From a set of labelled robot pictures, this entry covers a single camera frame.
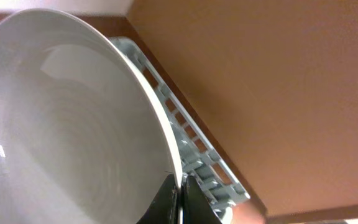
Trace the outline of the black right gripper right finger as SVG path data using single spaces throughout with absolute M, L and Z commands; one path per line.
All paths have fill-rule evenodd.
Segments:
M 183 224 L 221 224 L 193 176 L 183 186 Z

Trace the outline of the grey round plate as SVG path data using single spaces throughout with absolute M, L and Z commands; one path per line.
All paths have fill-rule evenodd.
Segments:
M 175 218 L 181 164 L 140 70 L 65 12 L 0 22 L 0 223 L 137 223 L 161 198 Z

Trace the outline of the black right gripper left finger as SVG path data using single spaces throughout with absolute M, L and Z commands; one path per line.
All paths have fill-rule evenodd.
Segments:
M 150 206 L 137 224 L 177 224 L 178 191 L 175 177 L 163 181 Z

